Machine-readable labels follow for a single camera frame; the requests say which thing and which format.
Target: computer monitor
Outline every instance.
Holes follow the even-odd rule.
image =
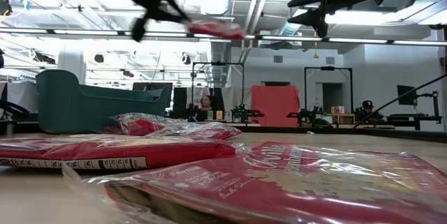
[[[404,95],[405,93],[409,92],[412,89],[414,89],[414,87],[397,85],[397,95],[398,96]],[[418,94],[416,93],[416,91],[412,91],[408,95],[399,98],[399,104],[400,105],[414,105],[414,106],[416,106],[416,105],[418,105],[417,97],[418,97]]]

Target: white wall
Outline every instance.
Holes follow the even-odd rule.
[[[318,50],[319,58],[315,59],[315,50],[302,52],[301,50],[279,50],[273,51],[269,49],[252,49],[245,62],[245,87],[253,85],[261,85],[261,82],[290,82],[295,85],[300,94],[301,107],[305,106],[305,83],[304,83],[304,67],[321,67],[327,66],[326,57],[335,57],[335,67],[343,66],[343,55],[338,55],[336,50]],[[240,55],[240,48],[232,49],[232,61],[237,61]],[[273,56],[283,56],[282,64],[274,64]],[[238,75],[234,70],[229,74],[228,80],[232,86],[242,86],[242,79],[239,80],[234,75]],[[348,89],[349,79],[347,79],[339,71],[307,71],[307,107],[319,103],[323,105],[322,91],[319,91],[321,83],[342,83]],[[344,96],[345,106],[349,105],[349,97]]]
[[[426,40],[436,40],[434,35]],[[371,100],[376,107],[397,97],[397,85],[417,87],[441,75],[437,47],[361,45],[344,55],[344,64],[353,68],[354,103],[360,106],[364,100]],[[442,93],[437,82],[418,93]],[[439,98],[439,111],[443,114],[443,98]],[[418,112],[433,115],[431,98],[418,99]],[[412,106],[389,105],[381,111],[384,115],[416,113]],[[444,130],[444,126],[425,121],[422,130]]]

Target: ceiling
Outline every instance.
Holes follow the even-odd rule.
[[[297,10],[287,8],[290,0],[177,0],[192,18],[218,17],[233,20],[248,33],[278,34],[281,28],[288,26],[286,19]],[[410,0],[385,0],[377,8],[374,2],[365,2],[353,7],[351,11],[341,11],[335,16],[344,17],[330,24],[328,36],[350,38],[393,38],[393,39],[423,39],[430,35],[426,25],[419,25],[420,21],[433,17],[435,14],[447,9],[447,0],[436,0],[439,5],[431,13],[424,14],[424,18],[411,20],[393,20],[394,25],[381,26],[380,24],[364,24],[364,20],[372,18],[358,15],[355,12],[365,10],[376,11],[379,15],[403,13]],[[44,28],[44,29],[82,29],[82,30],[118,30],[128,31],[135,17],[139,17],[144,10],[131,0],[11,0],[13,14],[4,17],[2,27],[17,28]],[[413,13],[421,14],[424,2],[416,2]],[[328,20],[335,21],[335,16]],[[148,31],[184,31],[181,24],[151,21],[147,25]],[[314,36],[312,28],[294,27],[294,34]],[[193,61],[227,61],[231,46],[240,45],[239,42],[226,43],[213,40],[153,40],[143,43],[134,43],[131,40],[83,39],[91,45],[87,55],[87,83],[102,86],[117,86],[129,88],[135,80],[172,80],[180,81],[182,85],[190,85],[191,65],[184,65],[183,56],[189,56]],[[34,53],[40,52],[54,58],[57,62],[59,48],[63,41],[50,37],[22,37],[0,33],[0,46],[5,51],[7,66],[24,66],[18,70],[0,70],[5,76],[33,77],[40,69],[36,66],[54,68],[55,65],[34,61]],[[355,45],[342,43],[321,43],[318,48],[336,49],[340,54],[350,50]],[[314,43],[300,43],[292,45],[293,49],[307,50],[315,48]],[[94,56],[102,54],[104,63],[96,63]],[[134,72],[134,77],[122,75],[122,69]],[[198,74],[198,80],[206,84],[216,85],[225,80],[226,69],[216,66],[206,66],[205,73]]]

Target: man with cap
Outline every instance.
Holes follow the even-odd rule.
[[[372,105],[372,101],[370,100],[365,100],[362,102],[362,113],[361,116],[358,118],[358,120],[362,120],[363,118],[365,118],[367,115],[369,115],[371,112],[373,112],[374,106]],[[368,118],[368,120],[366,120],[365,123],[374,123],[374,122],[378,122],[380,119],[383,118],[383,115],[378,113],[378,112],[373,112],[373,114]]]

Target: clear plastic bag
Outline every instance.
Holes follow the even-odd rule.
[[[447,223],[447,176],[408,154],[267,142],[252,154],[83,183],[64,172],[74,190],[89,188],[139,224]]]
[[[150,114],[128,113],[114,117],[126,135],[179,135],[194,140],[225,140],[242,133],[239,129],[219,122],[190,123]]]
[[[235,146],[244,151],[244,147]],[[0,166],[77,170],[141,170],[235,155],[223,140],[187,137],[72,135],[3,139]]]

